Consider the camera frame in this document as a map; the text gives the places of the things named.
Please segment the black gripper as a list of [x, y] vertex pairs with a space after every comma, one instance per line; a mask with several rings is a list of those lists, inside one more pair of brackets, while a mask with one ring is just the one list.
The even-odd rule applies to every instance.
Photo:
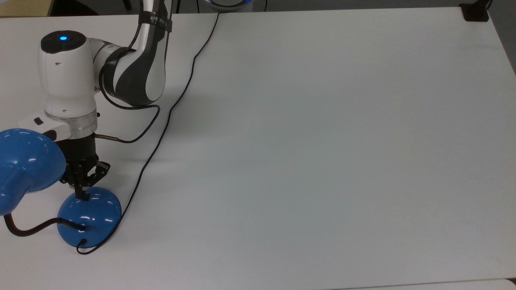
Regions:
[[[99, 161], [96, 154], [95, 134], [79, 139], [66, 139], [56, 142], [66, 159], [66, 170], [60, 178], [62, 184], [68, 184], [75, 192], [75, 198], [88, 201], [90, 193], [87, 188], [96, 185], [107, 176], [111, 165]], [[97, 162], [95, 171], [88, 175], [93, 165], [89, 161]]]

